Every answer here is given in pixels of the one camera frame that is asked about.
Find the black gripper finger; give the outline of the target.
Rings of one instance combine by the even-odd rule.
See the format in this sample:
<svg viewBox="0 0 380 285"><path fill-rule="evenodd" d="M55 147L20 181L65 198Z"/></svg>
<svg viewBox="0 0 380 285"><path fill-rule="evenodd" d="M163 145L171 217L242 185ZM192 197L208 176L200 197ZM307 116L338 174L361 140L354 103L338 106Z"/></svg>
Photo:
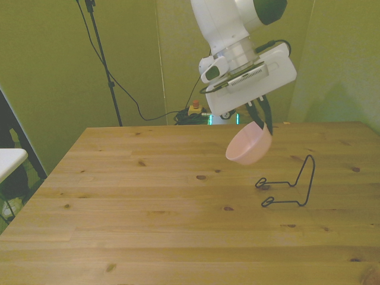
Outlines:
<svg viewBox="0 0 380 285"><path fill-rule="evenodd" d="M272 120L272 114L271 114L271 108L269 101L266 96L260 96L258 98L258 103L261 107L261 109L264 111L264 118L265 123L267 125L267 128L271 135L273 135L273 120Z"/></svg>
<svg viewBox="0 0 380 285"><path fill-rule="evenodd" d="M245 104L246 110L248 111L252 120L261 128L264 129L264 121L259 117L259 113L255 107L254 102L248 102Z"/></svg>

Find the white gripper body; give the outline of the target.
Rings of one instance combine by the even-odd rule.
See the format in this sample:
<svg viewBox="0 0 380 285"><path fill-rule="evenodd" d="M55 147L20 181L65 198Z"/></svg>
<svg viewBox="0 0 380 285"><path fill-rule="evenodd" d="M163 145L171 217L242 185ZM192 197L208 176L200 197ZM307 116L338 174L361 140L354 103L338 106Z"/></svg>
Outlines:
<svg viewBox="0 0 380 285"><path fill-rule="evenodd" d="M256 65L236 78L220 80L206 89L213 115L222 115L296 79L297 72L282 43L259 56Z"/></svg>

